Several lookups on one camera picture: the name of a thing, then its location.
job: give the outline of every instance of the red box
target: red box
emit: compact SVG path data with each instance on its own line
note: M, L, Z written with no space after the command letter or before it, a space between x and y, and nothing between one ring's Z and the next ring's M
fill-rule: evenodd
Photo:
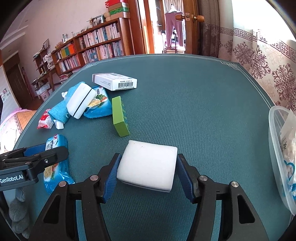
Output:
M120 2L127 3L128 0L109 0L109 1L105 2L105 6L106 6L106 8L108 8L108 7L112 6L112 5L114 5L116 3L120 3Z

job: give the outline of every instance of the barcode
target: barcode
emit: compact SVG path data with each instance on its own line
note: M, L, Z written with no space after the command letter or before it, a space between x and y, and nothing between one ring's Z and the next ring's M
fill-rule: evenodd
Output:
M118 88L133 86L133 82L118 83Z

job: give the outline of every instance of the green sponge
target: green sponge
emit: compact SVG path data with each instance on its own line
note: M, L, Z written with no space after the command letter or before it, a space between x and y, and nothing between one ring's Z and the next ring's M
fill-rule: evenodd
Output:
M126 119L126 112L121 97L117 96L112 99L112 115L113 125L120 137L125 137L130 134L128 130L128 122Z

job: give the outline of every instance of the door knob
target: door knob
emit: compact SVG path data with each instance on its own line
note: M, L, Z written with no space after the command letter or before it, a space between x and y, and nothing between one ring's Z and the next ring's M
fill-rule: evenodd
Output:
M195 22L195 21L198 21L198 22L201 22L203 23L205 21L205 17L202 16L202 15L197 15L195 16L194 14L191 15L192 16L192 20Z
M182 14L177 14L177 15L175 15L175 19L177 21L182 21L183 19L185 19L185 16L183 16Z

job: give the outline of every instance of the blue gripper pad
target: blue gripper pad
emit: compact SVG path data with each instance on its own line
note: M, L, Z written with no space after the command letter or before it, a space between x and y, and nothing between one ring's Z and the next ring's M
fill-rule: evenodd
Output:
M45 146L46 146L46 143L36 145L36 146L31 146L24 151L24 156L32 156L39 152L43 152L45 151Z
M179 155L177 155L176 170L177 170L177 174L179 176L186 198L188 198L190 202L193 203L195 199L195 195L193 193L193 182L188 176L188 173Z
M114 163L114 166L105 182L105 190L102 198L104 203L106 203L108 199L112 197L112 194L114 192L114 189L117 183L116 175L117 175L117 169L118 169L120 160L121 160L121 155L117 157Z

